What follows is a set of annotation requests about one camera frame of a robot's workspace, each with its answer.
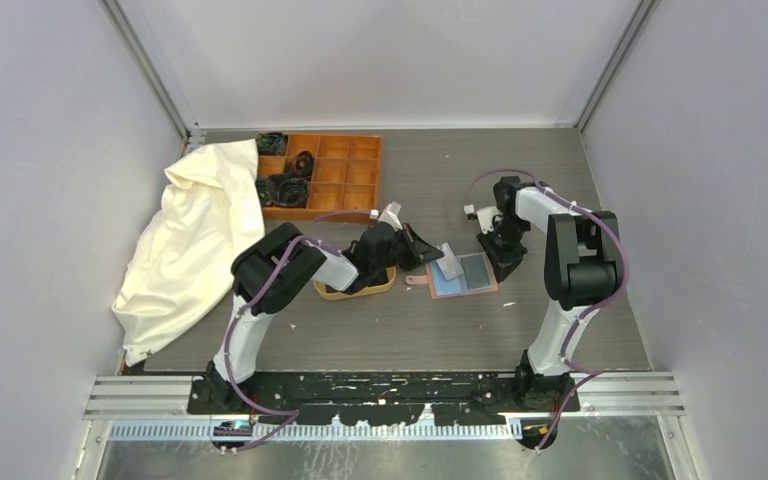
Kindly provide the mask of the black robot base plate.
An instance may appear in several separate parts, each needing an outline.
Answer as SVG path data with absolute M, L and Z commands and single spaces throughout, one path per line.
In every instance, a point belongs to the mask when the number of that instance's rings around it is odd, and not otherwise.
M 261 415 L 269 425 L 295 412 L 299 425 L 412 425 L 429 410 L 437 426 L 501 424 L 507 414 L 577 412 L 573 391 L 559 397 L 519 400 L 513 372 L 258 372 L 228 397 L 206 374 L 191 384 L 193 415 Z

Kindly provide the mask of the black card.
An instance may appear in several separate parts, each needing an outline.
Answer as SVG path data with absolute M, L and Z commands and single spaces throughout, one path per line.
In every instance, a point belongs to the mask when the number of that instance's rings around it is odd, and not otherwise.
M 483 253 L 465 255 L 461 258 L 464 280 L 469 291 L 481 291 L 493 286 L 492 271 L 488 270 Z

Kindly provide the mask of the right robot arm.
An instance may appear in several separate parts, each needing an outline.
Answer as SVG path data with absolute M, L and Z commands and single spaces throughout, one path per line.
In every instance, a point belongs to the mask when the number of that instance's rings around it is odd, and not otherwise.
M 494 205 L 464 207 L 497 281 L 522 263 L 523 236 L 545 235 L 543 279 L 550 303 L 540 331 L 516 368 L 514 394 L 527 410 L 571 392 L 573 352 L 589 322 L 626 288 L 627 256 L 615 213 L 590 210 L 518 169 L 500 170 Z

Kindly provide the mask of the yellow oval tray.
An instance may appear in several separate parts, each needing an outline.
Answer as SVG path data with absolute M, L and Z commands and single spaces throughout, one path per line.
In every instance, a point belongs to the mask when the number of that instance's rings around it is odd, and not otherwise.
M 315 292 L 324 300 L 341 301 L 365 296 L 379 295 L 388 292 L 395 284 L 397 277 L 397 268 L 388 267 L 384 273 L 379 274 L 368 285 L 362 288 L 350 289 L 349 291 L 337 291 L 320 281 L 313 282 Z

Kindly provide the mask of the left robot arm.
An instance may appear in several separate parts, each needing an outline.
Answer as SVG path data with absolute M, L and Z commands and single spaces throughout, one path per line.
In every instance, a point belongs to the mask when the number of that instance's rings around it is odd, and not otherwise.
M 231 316 L 206 371 L 213 400 L 229 413 L 248 406 L 252 388 L 246 380 L 255 373 L 269 325 L 306 285 L 319 282 L 356 296 L 384 282 L 392 267 L 409 272 L 443 256 L 408 224 L 375 222 L 342 250 L 328 248 L 290 222 L 279 225 L 231 264 Z

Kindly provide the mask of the tan leather card holder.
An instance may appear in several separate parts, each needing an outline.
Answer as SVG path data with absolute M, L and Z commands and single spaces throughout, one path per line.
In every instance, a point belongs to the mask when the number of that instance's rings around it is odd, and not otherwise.
M 489 259 L 485 253 L 485 258 L 487 260 L 488 264 L 488 270 L 492 271 L 491 264 L 489 262 Z M 470 254 L 464 254 L 464 255 L 458 255 L 458 258 L 461 261 L 461 258 L 465 255 Z M 464 275 L 458 278 L 455 278 L 454 280 L 447 281 L 443 278 L 440 269 L 437 267 L 435 262 L 428 263 L 425 265 L 426 270 L 423 275 L 409 275 L 405 277 L 405 283 L 408 287 L 420 287 L 420 286 L 427 286 L 430 296 L 432 299 L 440 300 L 444 298 L 453 298 L 453 297 L 462 297 L 462 296 L 468 296 L 468 295 L 477 295 L 477 294 L 486 294 L 495 292 L 498 290 L 499 285 L 498 282 L 495 280 L 493 271 L 492 271 L 492 278 L 493 278 L 493 286 L 491 288 L 488 288 L 486 290 L 481 291 L 469 291 L 466 286 L 466 282 L 464 280 Z

